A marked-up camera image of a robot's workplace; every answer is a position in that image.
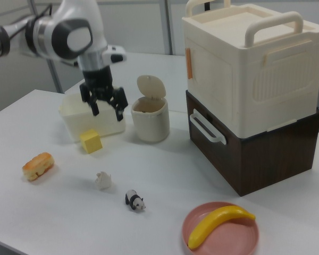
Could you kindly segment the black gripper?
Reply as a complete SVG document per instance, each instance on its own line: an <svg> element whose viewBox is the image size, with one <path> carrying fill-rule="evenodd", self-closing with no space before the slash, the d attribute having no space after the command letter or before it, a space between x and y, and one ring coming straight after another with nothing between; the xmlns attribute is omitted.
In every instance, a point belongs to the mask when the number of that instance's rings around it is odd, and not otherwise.
<svg viewBox="0 0 319 255"><path fill-rule="evenodd" d="M110 105L115 109L117 121L122 121L128 101L122 87L113 89L110 67L106 66L96 71L83 71L83 76L85 82L79 86L81 99L90 106L93 115L99 114L97 99L110 100Z"/></svg>

